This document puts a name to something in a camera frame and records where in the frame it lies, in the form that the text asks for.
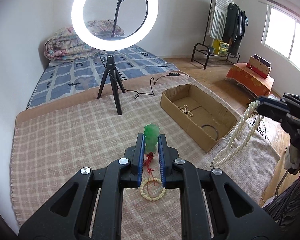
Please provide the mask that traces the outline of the brown cardboard box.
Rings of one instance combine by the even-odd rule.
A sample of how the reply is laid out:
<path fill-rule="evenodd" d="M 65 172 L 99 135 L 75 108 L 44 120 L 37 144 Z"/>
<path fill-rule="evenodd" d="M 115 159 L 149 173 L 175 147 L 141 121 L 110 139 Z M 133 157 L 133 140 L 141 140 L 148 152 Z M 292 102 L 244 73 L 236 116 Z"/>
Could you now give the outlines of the brown cardboard box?
<path fill-rule="evenodd" d="M 190 83 L 163 91 L 160 106 L 206 153 L 237 124 L 225 102 Z"/>

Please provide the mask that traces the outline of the striped hanging cloth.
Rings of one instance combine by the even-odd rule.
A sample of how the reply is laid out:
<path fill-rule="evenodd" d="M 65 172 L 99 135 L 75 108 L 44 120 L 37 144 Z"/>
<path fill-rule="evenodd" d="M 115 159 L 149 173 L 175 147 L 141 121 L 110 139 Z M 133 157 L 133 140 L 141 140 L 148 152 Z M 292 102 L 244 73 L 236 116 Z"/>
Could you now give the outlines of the striped hanging cloth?
<path fill-rule="evenodd" d="M 210 38 L 222 39 L 229 3 L 230 0 L 212 0 L 207 30 L 207 35 Z"/>

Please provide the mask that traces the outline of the black clothes rack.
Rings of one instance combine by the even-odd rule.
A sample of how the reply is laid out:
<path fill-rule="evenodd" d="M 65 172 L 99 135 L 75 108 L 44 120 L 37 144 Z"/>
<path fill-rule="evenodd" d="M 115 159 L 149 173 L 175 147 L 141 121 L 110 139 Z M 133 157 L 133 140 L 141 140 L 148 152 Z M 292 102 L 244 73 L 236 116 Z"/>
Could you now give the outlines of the black clothes rack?
<path fill-rule="evenodd" d="M 210 0 L 203 42 L 193 47 L 191 62 L 206 69 L 210 61 L 237 63 L 249 19 L 233 0 Z"/>

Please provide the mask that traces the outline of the folded floral quilt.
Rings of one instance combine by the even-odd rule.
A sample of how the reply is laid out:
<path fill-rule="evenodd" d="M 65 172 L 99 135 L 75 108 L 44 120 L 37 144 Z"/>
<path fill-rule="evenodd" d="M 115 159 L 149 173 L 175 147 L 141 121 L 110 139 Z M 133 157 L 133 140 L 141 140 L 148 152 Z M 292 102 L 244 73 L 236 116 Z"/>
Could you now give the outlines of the folded floral quilt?
<path fill-rule="evenodd" d="M 87 29 L 98 38 L 110 38 L 113 20 L 94 20 L 85 22 Z M 72 26 L 59 29 L 44 44 L 44 56 L 50 61 L 70 62 L 91 57 L 98 50 L 84 43 Z"/>

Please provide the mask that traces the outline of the pink plaid blanket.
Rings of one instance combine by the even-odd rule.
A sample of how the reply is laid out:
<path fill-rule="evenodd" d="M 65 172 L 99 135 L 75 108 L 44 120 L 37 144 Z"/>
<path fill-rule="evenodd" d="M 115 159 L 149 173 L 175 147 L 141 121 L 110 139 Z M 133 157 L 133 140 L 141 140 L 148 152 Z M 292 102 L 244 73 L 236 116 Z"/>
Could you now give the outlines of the pink plaid blanket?
<path fill-rule="evenodd" d="M 221 140 L 209 153 L 160 107 L 162 92 L 191 83 L 222 103 L 235 119 L 239 114 L 225 101 L 186 75 L 163 77 L 153 87 L 155 96 L 134 99 L 120 96 L 123 114 L 118 115 L 112 96 L 16 121 L 11 156 L 11 198 L 21 226 L 81 168 L 106 167 L 135 145 L 147 124 L 156 124 L 168 146 L 196 167 L 210 170 L 215 155 L 228 142 Z M 257 204 L 280 157 L 269 142 L 255 132 L 241 152 L 221 169 Z M 179 190 L 167 190 L 162 200 L 149 202 L 136 189 L 123 195 L 122 239 L 181 239 Z"/>

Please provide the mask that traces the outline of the zebra striped clothing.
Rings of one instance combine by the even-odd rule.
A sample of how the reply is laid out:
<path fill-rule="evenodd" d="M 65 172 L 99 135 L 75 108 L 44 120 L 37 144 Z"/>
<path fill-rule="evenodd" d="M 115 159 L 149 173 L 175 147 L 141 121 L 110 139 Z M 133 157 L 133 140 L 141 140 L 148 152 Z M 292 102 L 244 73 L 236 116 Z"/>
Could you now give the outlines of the zebra striped clothing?
<path fill-rule="evenodd" d="M 263 209 L 280 227 L 282 239 L 300 239 L 299 178 Z"/>

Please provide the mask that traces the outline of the window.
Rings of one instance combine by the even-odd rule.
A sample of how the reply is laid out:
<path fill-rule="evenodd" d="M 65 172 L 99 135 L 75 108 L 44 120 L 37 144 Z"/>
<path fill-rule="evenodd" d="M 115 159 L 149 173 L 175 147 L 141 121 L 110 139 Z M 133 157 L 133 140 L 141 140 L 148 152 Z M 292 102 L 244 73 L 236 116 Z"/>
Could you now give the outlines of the window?
<path fill-rule="evenodd" d="M 300 70 L 300 20 L 268 5 L 262 44 Z"/>

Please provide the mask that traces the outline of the yellow box on rack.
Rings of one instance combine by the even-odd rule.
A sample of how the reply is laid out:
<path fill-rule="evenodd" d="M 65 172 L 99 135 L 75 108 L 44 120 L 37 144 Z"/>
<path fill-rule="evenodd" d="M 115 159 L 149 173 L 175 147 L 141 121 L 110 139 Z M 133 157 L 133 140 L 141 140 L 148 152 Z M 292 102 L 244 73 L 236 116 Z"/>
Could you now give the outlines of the yellow box on rack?
<path fill-rule="evenodd" d="M 212 47 L 214 48 L 214 55 L 225 56 L 228 53 L 229 44 L 221 40 L 214 40 Z"/>

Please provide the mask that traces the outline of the stacked boxes on table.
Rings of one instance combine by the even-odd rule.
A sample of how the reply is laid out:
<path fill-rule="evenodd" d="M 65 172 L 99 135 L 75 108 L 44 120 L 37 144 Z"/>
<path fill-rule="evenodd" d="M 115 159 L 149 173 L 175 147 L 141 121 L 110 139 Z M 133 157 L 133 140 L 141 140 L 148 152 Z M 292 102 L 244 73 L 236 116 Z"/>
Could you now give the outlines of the stacked boxes on table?
<path fill-rule="evenodd" d="M 264 79 L 268 77 L 271 71 L 271 63 L 258 55 L 250 57 L 247 67 Z"/>

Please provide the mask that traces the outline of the dark hanging clothes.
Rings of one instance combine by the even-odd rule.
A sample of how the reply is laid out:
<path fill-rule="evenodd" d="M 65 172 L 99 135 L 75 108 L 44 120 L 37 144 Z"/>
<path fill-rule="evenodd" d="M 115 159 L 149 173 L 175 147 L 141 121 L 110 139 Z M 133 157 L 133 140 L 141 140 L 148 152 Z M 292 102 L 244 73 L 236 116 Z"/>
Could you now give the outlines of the dark hanging clothes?
<path fill-rule="evenodd" d="M 222 41 L 229 45 L 228 52 L 234 56 L 237 56 L 245 35 L 246 19 L 245 11 L 235 3 L 228 4 Z"/>

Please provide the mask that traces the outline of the cream bead bracelet green pendant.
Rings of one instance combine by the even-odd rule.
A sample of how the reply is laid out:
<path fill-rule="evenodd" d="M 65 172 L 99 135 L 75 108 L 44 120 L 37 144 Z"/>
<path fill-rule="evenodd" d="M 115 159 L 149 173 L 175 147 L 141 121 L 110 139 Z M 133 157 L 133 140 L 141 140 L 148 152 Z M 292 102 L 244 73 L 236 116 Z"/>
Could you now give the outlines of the cream bead bracelet green pendant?
<path fill-rule="evenodd" d="M 154 159 L 154 154 L 157 152 L 157 145 L 159 141 L 160 128 L 156 124 L 148 124 L 144 127 L 144 139 L 145 139 L 145 157 L 143 158 L 142 168 L 146 169 L 147 176 L 146 179 L 141 181 L 140 185 L 140 195 L 142 198 L 149 202 L 157 202 L 161 200 L 166 189 L 163 186 L 162 179 L 156 178 L 153 175 L 152 162 Z M 161 191 L 156 195 L 151 195 L 149 190 L 149 185 L 159 186 L 161 185 Z"/>

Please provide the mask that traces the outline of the orange covered low table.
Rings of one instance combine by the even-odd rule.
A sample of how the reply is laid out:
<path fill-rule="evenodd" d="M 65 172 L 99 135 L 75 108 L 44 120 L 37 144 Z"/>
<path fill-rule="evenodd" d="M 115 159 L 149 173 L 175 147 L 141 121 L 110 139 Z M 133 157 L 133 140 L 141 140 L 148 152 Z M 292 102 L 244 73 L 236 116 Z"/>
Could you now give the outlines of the orange covered low table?
<path fill-rule="evenodd" d="M 268 75 L 266 79 L 247 67 L 247 63 L 233 64 L 226 77 L 234 80 L 255 96 L 269 96 L 274 84 L 274 79 Z"/>

